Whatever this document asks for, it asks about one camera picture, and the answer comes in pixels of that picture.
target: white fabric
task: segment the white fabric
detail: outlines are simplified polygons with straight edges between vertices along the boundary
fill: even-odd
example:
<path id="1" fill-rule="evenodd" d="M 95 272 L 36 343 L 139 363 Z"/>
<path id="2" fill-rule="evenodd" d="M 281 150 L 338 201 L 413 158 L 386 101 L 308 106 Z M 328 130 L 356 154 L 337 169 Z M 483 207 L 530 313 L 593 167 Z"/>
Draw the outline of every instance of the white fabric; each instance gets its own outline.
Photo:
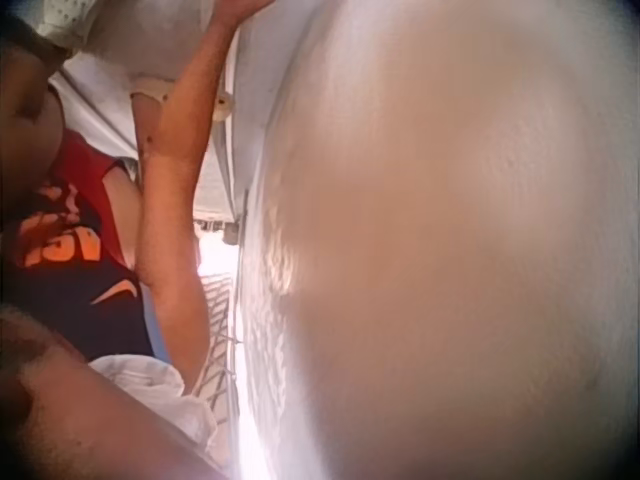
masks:
<path id="1" fill-rule="evenodd" d="M 139 355 L 112 355 L 90 363 L 133 398 L 182 430 L 208 454 L 217 426 L 207 403 L 183 395 L 184 381 L 171 365 Z"/>

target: raised arm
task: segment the raised arm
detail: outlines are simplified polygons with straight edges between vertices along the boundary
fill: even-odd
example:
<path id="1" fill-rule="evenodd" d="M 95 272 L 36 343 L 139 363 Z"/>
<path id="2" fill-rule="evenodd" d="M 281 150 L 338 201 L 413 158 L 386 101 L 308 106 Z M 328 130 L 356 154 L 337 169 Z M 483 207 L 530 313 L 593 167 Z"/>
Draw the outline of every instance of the raised arm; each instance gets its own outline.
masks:
<path id="1" fill-rule="evenodd" d="M 193 248 L 193 201 L 218 81 L 238 26 L 274 0 L 218 0 L 200 46 L 148 139 L 136 270 L 153 294 L 169 354 L 193 387 L 209 347 L 207 304 Z"/>

